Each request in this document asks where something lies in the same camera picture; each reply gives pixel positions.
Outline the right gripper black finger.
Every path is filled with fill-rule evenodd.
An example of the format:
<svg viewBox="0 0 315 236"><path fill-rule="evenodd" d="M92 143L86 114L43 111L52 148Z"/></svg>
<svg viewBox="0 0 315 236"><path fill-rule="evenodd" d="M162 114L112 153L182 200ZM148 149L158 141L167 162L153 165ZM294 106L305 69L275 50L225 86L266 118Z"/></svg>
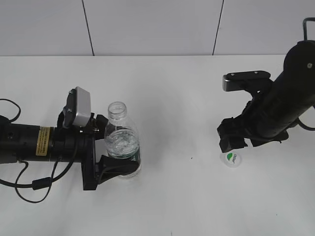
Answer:
<svg viewBox="0 0 315 236"><path fill-rule="evenodd" d="M245 140L243 138L226 137L226 138L220 139L219 146L222 153L227 153L235 149L245 148L248 145L245 143Z"/></svg>

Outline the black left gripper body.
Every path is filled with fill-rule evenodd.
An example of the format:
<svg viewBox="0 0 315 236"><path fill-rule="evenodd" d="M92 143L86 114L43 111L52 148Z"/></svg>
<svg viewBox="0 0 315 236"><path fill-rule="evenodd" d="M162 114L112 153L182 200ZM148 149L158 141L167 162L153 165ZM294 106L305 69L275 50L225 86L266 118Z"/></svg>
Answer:
<svg viewBox="0 0 315 236"><path fill-rule="evenodd" d="M51 159L66 162L67 166L60 174L51 177L51 182L54 183L64 177L74 163L80 163L83 190L96 190L98 186L95 157L95 139L98 135L96 119L92 113L87 124L81 126L75 125L74 120L68 117L65 112L59 114L50 149Z"/></svg>

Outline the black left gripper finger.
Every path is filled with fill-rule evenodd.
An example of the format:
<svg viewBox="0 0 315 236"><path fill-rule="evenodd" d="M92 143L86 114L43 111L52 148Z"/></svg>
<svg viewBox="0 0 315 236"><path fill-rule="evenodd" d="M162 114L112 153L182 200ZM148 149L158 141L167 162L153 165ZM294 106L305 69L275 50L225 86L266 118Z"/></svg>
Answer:
<svg viewBox="0 0 315 236"><path fill-rule="evenodd" d="M139 161L130 159L116 159L105 155L96 163L96 182L98 185L117 176L126 176L135 172L139 167Z"/></svg>
<svg viewBox="0 0 315 236"><path fill-rule="evenodd" d="M103 115L97 115L93 120L93 131L95 140L101 140L105 137L105 128L108 124L108 119Z"/></svg>

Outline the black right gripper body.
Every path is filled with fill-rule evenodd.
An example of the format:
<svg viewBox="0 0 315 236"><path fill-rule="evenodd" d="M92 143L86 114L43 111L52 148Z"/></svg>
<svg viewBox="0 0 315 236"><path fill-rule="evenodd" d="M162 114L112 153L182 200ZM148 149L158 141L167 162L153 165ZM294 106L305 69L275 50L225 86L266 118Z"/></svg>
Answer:
<svg viewBox="0 0 315 236"><path fill-rule="evenodd" d="M245 113L252 106L252 101L247 102L244 110L237 117L225 118L217 128L220 139L226 137L239 137L249 139L253 147L258 147L270 142L282 142L289 138L286 130L280 132L275 137L265 138L251 128L251 124L246 120Z"/></svg>

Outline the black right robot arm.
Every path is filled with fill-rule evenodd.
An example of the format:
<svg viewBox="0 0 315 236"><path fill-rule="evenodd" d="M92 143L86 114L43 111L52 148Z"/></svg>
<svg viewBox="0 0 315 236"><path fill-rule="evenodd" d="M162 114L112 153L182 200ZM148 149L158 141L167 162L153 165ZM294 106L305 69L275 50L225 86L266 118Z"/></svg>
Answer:
<svg viewBox="0 0 315 236"><path fill-rule="evenodd" d="M283 71L275 79L262 70L232 72L223 76L223 90L246 91L252 99L235 118L225 118L217 128L223 153L288 139L287 130L315 105L315 42L298 42L286 54Z"/></svg>

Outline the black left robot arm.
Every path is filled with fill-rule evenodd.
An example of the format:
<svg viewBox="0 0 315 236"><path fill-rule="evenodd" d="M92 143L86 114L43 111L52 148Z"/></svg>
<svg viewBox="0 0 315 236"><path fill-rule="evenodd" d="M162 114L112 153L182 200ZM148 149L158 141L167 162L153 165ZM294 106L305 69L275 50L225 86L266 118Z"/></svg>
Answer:
<svg viewBox="0 0 315 236"><path fill-rule="evenodd" d="M65 170L56 177L34 180L31 184L1 181L9 187L43 189L62 178L73 163L81 164L83 190L96 190L103 182L117 176L126 176L140 166L139 154L116 159L102 155L96 160L95 141L104 138L108 119L91 115L85 127L64 127L64 115L58 117L57 127L10 123L0 119L0 162L10 164L22 161L66 162Z"/></svg>

